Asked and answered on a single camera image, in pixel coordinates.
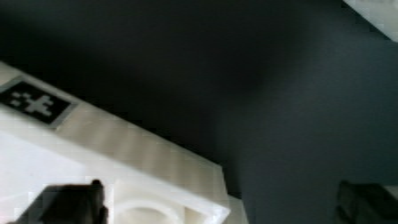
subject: black printed symbol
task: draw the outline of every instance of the black printed symbol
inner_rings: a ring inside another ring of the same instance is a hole
[[[0,93],[0,103],[50,126],[68,114],[73,103],[20,80]]]

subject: black object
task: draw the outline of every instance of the black object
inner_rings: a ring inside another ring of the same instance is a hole
[[[75,106],[22,77],[0,87],[0,103],[52,127],[61,123]]]
[[[341,213],[356,224],[398,223],[398,201],[379,184],[340,184]]]
[[[16,224],[107,224],[103,185],[48,186]]]
[[[336,213],[334,213],[334,224],[354,224],[354,221],[345,214],[343,208],[336,208]]]

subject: black logo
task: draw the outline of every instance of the black logo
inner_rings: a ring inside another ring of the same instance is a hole
[[[13,80],[0,92],[0,103],[52,127],[59,125],[73,103],[39,89],[23,79]]]

